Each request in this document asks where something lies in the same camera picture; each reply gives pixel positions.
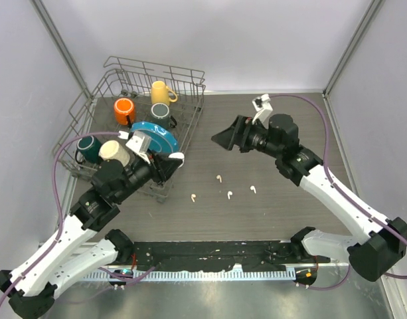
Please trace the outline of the orange mug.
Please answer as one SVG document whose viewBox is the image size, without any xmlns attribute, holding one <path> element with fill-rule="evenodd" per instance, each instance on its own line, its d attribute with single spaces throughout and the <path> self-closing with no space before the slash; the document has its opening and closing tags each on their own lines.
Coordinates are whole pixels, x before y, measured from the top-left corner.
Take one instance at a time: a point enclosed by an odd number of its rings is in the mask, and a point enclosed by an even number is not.
<svg viewBox="0 0 407 319">
<path fill-rule="evenodd" d="M 129 98 L 119 98 L 114 102 L 114 117 L 118 124 L 128 126 L 135 122 L 135 104 Z"/>
</svg>

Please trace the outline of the dark green mug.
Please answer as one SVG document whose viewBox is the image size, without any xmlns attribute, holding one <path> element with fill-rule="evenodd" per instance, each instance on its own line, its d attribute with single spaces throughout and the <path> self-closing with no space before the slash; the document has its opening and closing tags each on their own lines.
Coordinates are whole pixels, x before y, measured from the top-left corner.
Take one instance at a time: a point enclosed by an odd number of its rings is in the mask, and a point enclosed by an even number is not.
<svg viewBox="0 0 407 319">
<path fill-rule="evenodd" d="M 100 164 L 102 159 L 99 155 L 102 142 L 95 136 L 86 136 L 76 143 L 75 160 L 78 164 Z"/>
</svg>

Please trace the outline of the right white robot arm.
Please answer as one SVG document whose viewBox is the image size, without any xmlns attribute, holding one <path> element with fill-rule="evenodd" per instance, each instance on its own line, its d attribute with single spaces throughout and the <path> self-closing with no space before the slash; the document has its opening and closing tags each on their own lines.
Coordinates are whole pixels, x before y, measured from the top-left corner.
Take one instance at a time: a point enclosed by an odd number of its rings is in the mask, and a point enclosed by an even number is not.
<svg viewBox="0 0 407 319">
<path fill-rule="evenodd" d="M 278 171 L 296 186 L 318 199 L 349 230 L 349 236 L 324 233 L 307 227 L 290 247 L 300 263 L 312 256 L 348 262 L 364 279 L 375 282 L 406 254 L 407 223 L 389 219 L 345 187 L 322 159 L 299 142 L 299 128 L 291 116 L 275 114 L 268 126 L 237 116 L 232 125 L 211 140 L 226 150 L 257 150 L 275 158 Z"/>
</svg>

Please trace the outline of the grey mug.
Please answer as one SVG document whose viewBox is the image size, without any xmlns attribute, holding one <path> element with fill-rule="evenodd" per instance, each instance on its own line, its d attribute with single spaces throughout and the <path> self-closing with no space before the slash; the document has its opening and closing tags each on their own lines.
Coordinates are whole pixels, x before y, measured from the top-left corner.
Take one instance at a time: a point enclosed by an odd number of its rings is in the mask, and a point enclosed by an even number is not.
<svg viewBox="0 0 407 319">
<path fill-rule="evenodd" d="M 155 103 L 151 106 L 149 121 L 166 130 L 177 127 L 177 120 L 171 114 L 170 108 L 164 103 Z"/>
</svg>

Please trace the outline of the blue ceramic plate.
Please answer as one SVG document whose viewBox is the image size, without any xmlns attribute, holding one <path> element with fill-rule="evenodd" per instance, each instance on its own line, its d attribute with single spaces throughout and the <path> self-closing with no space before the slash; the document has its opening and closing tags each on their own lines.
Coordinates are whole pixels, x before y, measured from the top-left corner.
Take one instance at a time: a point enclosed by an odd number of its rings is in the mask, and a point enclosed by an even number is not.
<svg viewBox="0 0 407 319">
<path fill-rule="evenodd" d="M 130 132 L 144 133 L 150 137 L 148 150 L 156 153 L 171 154 L 179 151 L 179 143 L 174 135 L 158 124 L 151 122 L 136 122 Z"/>
</svg>

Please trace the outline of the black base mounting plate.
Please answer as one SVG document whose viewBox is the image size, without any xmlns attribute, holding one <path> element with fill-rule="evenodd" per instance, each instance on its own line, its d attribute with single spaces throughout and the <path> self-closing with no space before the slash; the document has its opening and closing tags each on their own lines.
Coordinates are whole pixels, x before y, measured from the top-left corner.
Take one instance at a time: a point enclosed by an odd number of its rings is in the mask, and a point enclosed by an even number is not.
<svg viewBox="0 0 407 319">
<path fill-rule="evenodd" d="M 290 242 L 281 241 L 164 241 L 134 242 L 126 261 L 112 266 L 155 267 L 167 272 L 221 272 L 241 265 L 244 272 L 285 270 L 288 264 L 329 263 L 328 257 L 311 256 Z"/>
</svg>

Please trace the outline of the yellow mug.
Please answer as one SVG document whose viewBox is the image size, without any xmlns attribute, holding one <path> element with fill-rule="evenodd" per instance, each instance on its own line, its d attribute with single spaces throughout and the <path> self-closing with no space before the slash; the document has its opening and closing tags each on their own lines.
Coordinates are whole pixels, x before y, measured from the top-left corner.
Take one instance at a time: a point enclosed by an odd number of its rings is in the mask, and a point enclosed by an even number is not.
<svg viewBox="0 0 407 319">
<path fill-rule="evenodd" d="M 163 103 L 169 106 L 178 101 L 177 94 L 170 89 L 163 81 L 157 80 L 151 85 L 151 103 Z"/>
</svg>

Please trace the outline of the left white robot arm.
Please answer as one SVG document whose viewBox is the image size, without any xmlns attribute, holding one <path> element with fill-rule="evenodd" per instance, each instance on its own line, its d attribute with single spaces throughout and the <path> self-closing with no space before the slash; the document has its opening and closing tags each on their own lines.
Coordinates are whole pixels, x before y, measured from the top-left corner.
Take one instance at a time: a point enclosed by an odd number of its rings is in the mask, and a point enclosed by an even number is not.
<svg viewBox="0 0 407 319">
<path fill-rule="evenodd" d="M 88 272 L 115 262 L 131 260 L 133 242 L 119 229 L 112 229 L 89 251 L 72 253 L 101 231 L 119 212 L 119 205 L 149 180 L 164 183 L 181 167 L 181 152 L 156 154 L 149 160 L 135 158 L 124 166 L 116 159 L 103 161 L 92 176 L 92 187 L 62 218 L 56 233 L 14 270 L 0 270 L 0 290 L 21 318 L 40 318 L 55 300 Z"/>
</svg>

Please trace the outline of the cream textured cup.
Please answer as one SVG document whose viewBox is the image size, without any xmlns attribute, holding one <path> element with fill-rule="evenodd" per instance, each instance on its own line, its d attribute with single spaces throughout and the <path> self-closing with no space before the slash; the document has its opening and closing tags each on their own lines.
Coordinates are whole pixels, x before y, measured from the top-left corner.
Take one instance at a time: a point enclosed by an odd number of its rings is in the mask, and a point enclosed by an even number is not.
<svg viewBox="0 0 407 319">
<path fill-rule="evenodd" d="M 124 167 L 130 161 L 130 154 L 116 140 L 109 140 L 105 142 L 99 150 L 99 156 L 103 160 L 118 160 Z"/>
</svg>

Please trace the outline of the white earbud charging case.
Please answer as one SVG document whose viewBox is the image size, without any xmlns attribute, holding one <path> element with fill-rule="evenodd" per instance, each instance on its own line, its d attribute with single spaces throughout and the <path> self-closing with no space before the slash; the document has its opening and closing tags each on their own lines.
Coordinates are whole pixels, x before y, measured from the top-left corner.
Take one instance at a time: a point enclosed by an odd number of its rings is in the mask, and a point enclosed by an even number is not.
<svg viewBox="0 0 407 319">
<path fill-rule="evenodd" d="M 173 159 L 177 159 L 177 160 L 184 160 L 185 155 L 181 152 L 175 152 L 175 153 L 171 153 L 169 155 L 169 158 L 173 158 Z"/>
</svg>

